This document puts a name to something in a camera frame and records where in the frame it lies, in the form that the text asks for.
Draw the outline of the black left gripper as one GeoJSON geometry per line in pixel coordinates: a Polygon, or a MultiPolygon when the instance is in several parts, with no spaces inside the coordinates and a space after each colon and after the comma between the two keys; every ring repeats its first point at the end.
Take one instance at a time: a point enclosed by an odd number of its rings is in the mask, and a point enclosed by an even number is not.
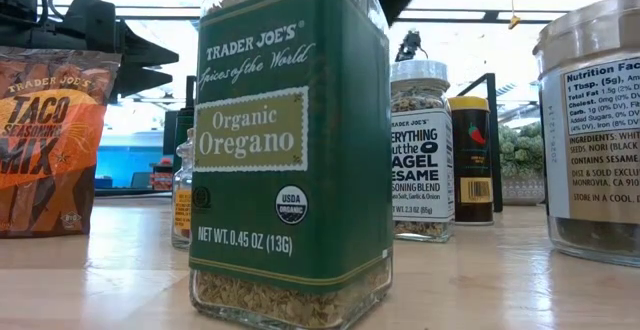
{"type": "MultiPolygon", "coordinates": [[[[55,25],[55,35],[49,45],[53,49],[118,52],[125,63],[136,66],[160,66],[179,61],[177,53],[138,36],[124,20],[117,21],[116,50],[115,5],[102,0],[73,0],[64,19],[55,25]]],[[[112,90],[112,102],[172,81],[170,74],[120,67],[112,90]]]]}

